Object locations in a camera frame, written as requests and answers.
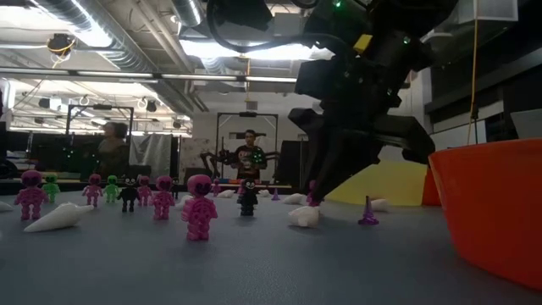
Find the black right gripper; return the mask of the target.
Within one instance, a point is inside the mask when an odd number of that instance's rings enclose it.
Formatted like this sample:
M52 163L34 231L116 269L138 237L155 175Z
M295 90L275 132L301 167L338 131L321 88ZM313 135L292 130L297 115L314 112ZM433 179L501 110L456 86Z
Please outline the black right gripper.
M397 95L346 95L322 100L320 114L311 108L290 111L289 120L308 135L309 202L322 202L353 175L377 164L385 146L399 147L408 161L429 161L435 144L418 120L389 113L400 105Z

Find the black monitor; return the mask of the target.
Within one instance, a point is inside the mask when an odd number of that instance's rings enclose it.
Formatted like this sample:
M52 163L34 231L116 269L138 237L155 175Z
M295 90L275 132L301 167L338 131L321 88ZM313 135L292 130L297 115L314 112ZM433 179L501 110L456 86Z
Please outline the black monitor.
M276 180L281 185L299 187L304 180L307 157L307 141L283 141L279 153Z

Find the translucent yellow plastic bin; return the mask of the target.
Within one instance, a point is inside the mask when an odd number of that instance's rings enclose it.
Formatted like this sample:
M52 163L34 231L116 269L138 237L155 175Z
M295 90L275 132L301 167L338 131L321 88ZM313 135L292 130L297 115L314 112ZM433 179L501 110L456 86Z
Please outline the translucent yellow plastic bin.
M421 206L426 173L426 165L384 160L353 175L325 200L363 205L370 197L386 199L392 206Z

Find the person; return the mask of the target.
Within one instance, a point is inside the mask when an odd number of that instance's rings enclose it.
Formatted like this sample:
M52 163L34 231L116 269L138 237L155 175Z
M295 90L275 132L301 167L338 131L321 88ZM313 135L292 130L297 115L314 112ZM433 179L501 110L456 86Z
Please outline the person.
M123 176L129 168L130 146L125 141L128 125L108 122L103 126L103 140L98 145L97 173L102 178Z
M246 143L235 150L231 167L237 170L238 180L259 180L261 171L268 167L264 151L255 143L256 135L254 130L246 130Z

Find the whiteboard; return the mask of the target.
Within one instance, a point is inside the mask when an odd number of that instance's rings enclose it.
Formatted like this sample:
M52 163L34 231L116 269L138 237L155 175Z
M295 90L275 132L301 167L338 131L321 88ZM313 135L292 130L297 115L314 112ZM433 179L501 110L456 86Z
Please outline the whiteboard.
M439 131L430 136L437 151L466 145L486 143L485 121L480 120L476 124L471 123L471 130L468 125L459 125L454 128Z

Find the grey ceiling box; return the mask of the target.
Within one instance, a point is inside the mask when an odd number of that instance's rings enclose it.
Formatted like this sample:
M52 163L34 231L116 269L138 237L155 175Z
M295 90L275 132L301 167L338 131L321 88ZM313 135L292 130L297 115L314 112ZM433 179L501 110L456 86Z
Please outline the grey ceiling box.
M276 13L274 36L296 36L301 34L303 18L299 14Z

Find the orange round bowl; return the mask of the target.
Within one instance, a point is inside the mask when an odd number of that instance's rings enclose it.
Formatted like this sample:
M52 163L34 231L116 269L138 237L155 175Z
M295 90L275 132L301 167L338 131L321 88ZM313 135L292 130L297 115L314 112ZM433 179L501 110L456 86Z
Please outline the orange round bowl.
M458 254L542 291L542 139L446 149L429 163Z

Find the long tube light bar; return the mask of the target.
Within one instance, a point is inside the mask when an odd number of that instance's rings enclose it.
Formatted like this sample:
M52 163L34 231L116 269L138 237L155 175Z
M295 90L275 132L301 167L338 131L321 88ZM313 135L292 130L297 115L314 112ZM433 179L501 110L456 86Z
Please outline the long tube light bar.
M295 84L296 78L251 75L208 75L208 74L165 74L158 72L118 72L101 70L75 70L75 69L38 69L0 66L0 75L19 75L28 77L84 78L84 79L115 79L130 80L134 82L151 80L197 80L197 81L224 81L224 82L261 82Z

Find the grey hanging cloth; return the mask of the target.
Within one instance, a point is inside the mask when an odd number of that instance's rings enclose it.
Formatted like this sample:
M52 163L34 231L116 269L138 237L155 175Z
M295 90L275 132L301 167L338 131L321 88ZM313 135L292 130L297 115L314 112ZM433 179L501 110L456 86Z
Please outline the grey hanging cloth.
M170 174L171 135L133 136L130 139L129 165L149 169L152 180Z

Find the green skeleton figurine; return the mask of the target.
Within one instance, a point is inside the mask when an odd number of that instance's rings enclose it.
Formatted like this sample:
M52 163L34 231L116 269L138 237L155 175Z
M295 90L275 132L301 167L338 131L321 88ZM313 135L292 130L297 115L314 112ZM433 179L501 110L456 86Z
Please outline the green skeleton figurine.
M110 175L107 178L107 184L104 188L106 203L116 202L117 196L119 195L119 187L117 183L118 183L118 178L116 175Z
M45 176L45 182L41 188L47 194L48 201L50 203L55 203L56 196L60 193L57 175L47 174Z

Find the grey wall panel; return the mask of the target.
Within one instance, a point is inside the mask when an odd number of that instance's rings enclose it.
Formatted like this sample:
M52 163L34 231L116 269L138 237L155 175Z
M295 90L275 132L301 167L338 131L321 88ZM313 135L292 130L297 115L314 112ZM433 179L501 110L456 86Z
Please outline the grey wall panel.
M542 108L511 113L519 139L542 138Z

